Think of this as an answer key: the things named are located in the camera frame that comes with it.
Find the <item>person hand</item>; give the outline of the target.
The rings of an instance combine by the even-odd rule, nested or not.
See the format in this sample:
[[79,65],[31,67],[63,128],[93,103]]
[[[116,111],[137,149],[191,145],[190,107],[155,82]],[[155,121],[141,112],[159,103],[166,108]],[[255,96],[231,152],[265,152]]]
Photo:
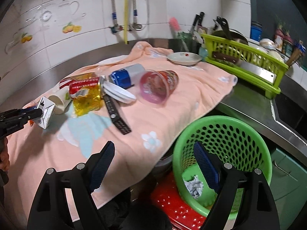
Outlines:
[[8,154],[8,148],[7,148],[7,144],[8,144],[7,138],[3,139],[3,144],[4,144],[4,147],[3,147],[3,150],[1,151],[0,169],[3,172],[7,172],[10,167],[9,154]]

